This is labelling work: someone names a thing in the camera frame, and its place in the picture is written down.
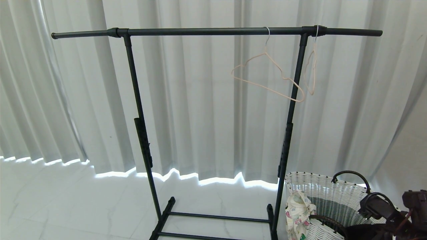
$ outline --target white wall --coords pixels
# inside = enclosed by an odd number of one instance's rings
[[[372,185],[400,208],[404,207],[404,191],[427,189],[427,87],[413,106]]]

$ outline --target tile floor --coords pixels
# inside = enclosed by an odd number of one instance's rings
[[[135,172],[96,178],[94,169],[80,162],[46,166],[3,159],[0,167],[2,240],[147,240],[157,223],[147,178]],[[197,178],[181,180],[172,173],[155,183],[162,211],[174,196],[174,211],[266,219],[266,206],[276,197],[274,190],[247,187],[241,180],[200,186]],[[286,239],[284,224],[281,218],[279,239]],[[270,239],[267,224],[187,217],[169,217],[164,231]]]

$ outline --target brown basket handle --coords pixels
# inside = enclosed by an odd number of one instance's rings
[[[310,215],[310,219],[321,220],[322,221],[322,225],[325,225],[324,222],[332,223],[336,228],[339,228],[341,230],[341,232],[344,234],[344,239],[348,239],[348,233],[347,233],[347,230],[345,229],[345,227],[341,223],[333,220],[332,218],[325,217],[325,216],[322,216],[322,215],[313,214],[313,215]]]
[[[367,194],[370,194],[371,193],[371,188],[370,188],[370,186],[369,186],[369,183],[368,183],[368,180],[366,180],[366,178],[362,175],[362,174],[360,174],[360,173],[358,173],[358,172],[355,172],[355,171],[350,171],[350,170],[346,170],[346,171],[341,171],[341,172],[338,172],[338,173],[336,173],[334,176],[333,176],[333,178],[332,178],[332,182],[333,183],[336,183],[337,182],[337,177],[339,176],[339,175],[341,175],[341,174],[344,174],[344,173],[352,173],[352,174],[355,174],[355,175],[358,175],[362,180],[363,180],[363,182],[365,183],[365,185],[366,185],[366,193]]]

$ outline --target clothes rack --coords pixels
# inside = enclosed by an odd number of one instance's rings
[[[286,131],[283,141],[282,153],[278,167],[278,191],[276,197],[276,204],[273,212],[273,206],[267,205],[267,217],[268,219],[255,219],[255,218],[244,218],[244,217],[228,217],[219,215],[208,215],[208,214],[194,214],[194,213],[181,213],[172,211],[172,207],[175,204],[175,198],[171,197],[168,201],[166,208],[161,212],[160,205],[154,185],[154,179],[151,172],[153,167],[153,161],[150,154],[147,130],[144,121],[144,113],[142,109],[141,97],[138,87],[137,74],[135,69],[135,62],[132,53],[131,36],[166,36],[166,35],[300,35],[299,52],[295,68],[294,81],[299,84],[301,77],[301,70],[304,60],[305,48],[307,46],[308,37],[320,37],[323,35],[354,35],[354,36],[381,36],[383,31],[381,30],[369,30],[369,29],[343,29],[343,28],[327,28],[325,26],[303,26],[303,27],[272,27],[269,28],[269,32],[265,27],[254,27],[254,28],[182,28],[182,29],[127,29],[127,28],[110,28],[108,30],[101,31],[86,31],[86,32],[64,32],[64,33],[52,33],[53,39],[58,38],[79,38],[79,37],[97,37],[97,36],[110,36],[114,38],[123,38],[126,52],[128,56],[129,68],[131,72],[132,84],[135,94],[136,105],[138,109],[138,117],[135,118],[135,126],[140,142],[144,165],[148,175],[148,181],[151,189],[151,194],[154,201],[154,207],[158,218],[158,223],[152,232],[150,240],[157,240],[160,236],[165,237],[178,237],[187,239],[202,239],[202,240],[237,240],[231,238],[220,238],[220,237],[209,237],[209,236],[198,236],[178,233],[163,232],[162,229],[169,216],[182,216],[182,217],[198,217],[198,218],[210,218],[210,219],[221,219],[221,220],[235,220],[235,221],[246,221],[246,222],[257,222],[265,223],[269,225],[270,236],[272,240],[278,240],[277,236],[277,223],[280,212],[280,204],[282,200],[284,177],[286,172],[286,165],[288,162],[290,141],[292,136],[293,128],[293,115],[295,111],[295,102],[290,101],[289,112],[286,123]],[[298,88],[294,85],[292,88],[291,97],[296,99]]]

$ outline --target light under curtain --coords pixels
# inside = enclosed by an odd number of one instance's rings
[[[380,29],[317,39],[316,91],[301,80],[287,171],[371,177],[425,80],[427,2],[244,0],[0,1],[0,149],[5,158],[90,160],[96,173],[145,172],[122,39],[52,41],[51,32],[122,28]],[[267,36],[132,37],[153,171],[277,182],[289,100],[234,80]],[[293,78],[299,36],[271,36]],[[312,48],[309,39],[306,56]],[[306,74],[312,81],[312,71]],[[237,73],[290,95],[266,58]]]

